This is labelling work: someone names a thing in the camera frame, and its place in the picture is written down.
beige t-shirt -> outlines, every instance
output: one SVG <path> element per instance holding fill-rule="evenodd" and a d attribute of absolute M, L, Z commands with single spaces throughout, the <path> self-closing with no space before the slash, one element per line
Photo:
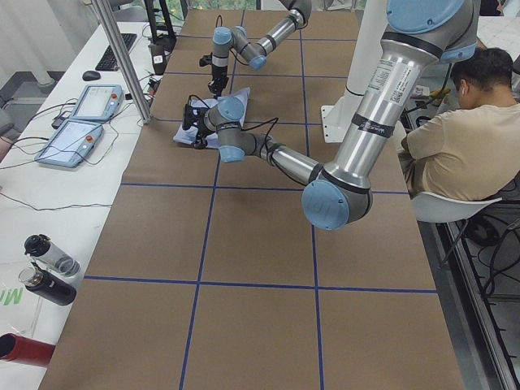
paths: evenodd
<path fill-rule="evenodd" d="M 520 171 L 520 104 L 437 115 L 407 136 L 412 195 L 430 191 L 463 201 L 498 192 Z"/>

chair leg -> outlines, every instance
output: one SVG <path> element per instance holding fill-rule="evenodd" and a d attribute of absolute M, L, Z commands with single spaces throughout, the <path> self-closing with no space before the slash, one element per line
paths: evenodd
<path fill-rule="evenodd" d="M 453 240 L 453 243 L 450 245 L 448 252 L 444 255 L 442 260 L 439 263 L 439 269 L 442 269 L 448 264 L 449 255 L 452 254 L 452 252 L 455 250 L 455 247 L 457 246 L 458 241 L 462 238 L 462 235 L 464 234 L 464 231 L 468 227 L 468 224 L 470 223 L 469 219 L 464 219 L 464 224 L 462 225 L 461 231 L 457 234 L 457 237 L 455 237 L 455 240 Z"/>

robotic arm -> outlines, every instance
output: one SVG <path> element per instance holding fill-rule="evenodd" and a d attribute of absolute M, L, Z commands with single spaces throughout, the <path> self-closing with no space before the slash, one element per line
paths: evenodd
<path fill-rule="evenodd" d="M 310 0 L 280 0 L 289 10 L 280 21 L 257 43 L 249 43 L 247 32 L 242 26 L 217 27 L 213 35 L 213 52 L 203 56 L 199 65 L 211 65 L 213 80 L 208 84 L 210 92 L 217 98 L 228 84 L 229 50 L 234 49 L 253 69 L 258 70 L 267 62 L 267 55 L 296 30 L 304 28 L 310 18 Z"/>
<path fill-rule="evenodd" d="M 207 131 L 217 133 L 221 159 L 232 163 L 254 155 L 307 184 L 301 204 L 318 228 L 337 229 L 362 218 L 372 203 L 368 175 L 423 70 L 473 55 L 479 3 L 388 0 L 383 55 L 332 161 L 320 164 L 270 136 L 242 132 L 238 119 L 244 107 L 234 97 L 223 99 L 203 119 Z"/>

bottle cap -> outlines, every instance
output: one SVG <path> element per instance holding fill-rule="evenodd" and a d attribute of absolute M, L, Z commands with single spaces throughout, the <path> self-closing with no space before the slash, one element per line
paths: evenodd
<path fill-rule="evenodd" d="M 41 271 L 34 268 L 25 268 L 19 273 L 18 280 L 27 287 L 34 287 L 41 282 L 42 277 L 43 273 Z"/>
<path fill-rule="evenodd" d="M 34 234 L 25 240 L 25 254 L 34 256 L 35 258 L 46 254 L 50 248 L 50 238 L 43 234 Z"/>

brown tabletop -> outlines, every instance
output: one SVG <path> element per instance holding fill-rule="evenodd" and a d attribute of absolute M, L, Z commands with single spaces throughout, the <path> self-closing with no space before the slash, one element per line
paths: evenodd
<path fill-rule="evenodd" d="M 463 388 L 391 143 L 370 213 L 323 232 L 275 168 L 172 140 L 188 95 L 210 97 L 217 16 L 256 41 L 286 14 L 189 12 L 41 389 Z M 357 34 L 353 14 L 315 12 L 262 70 L 231 57 L 224 94 L 250 87 L 246 126 L 279 117 L 277 139 L 330 161 L 320 107 Z"/>

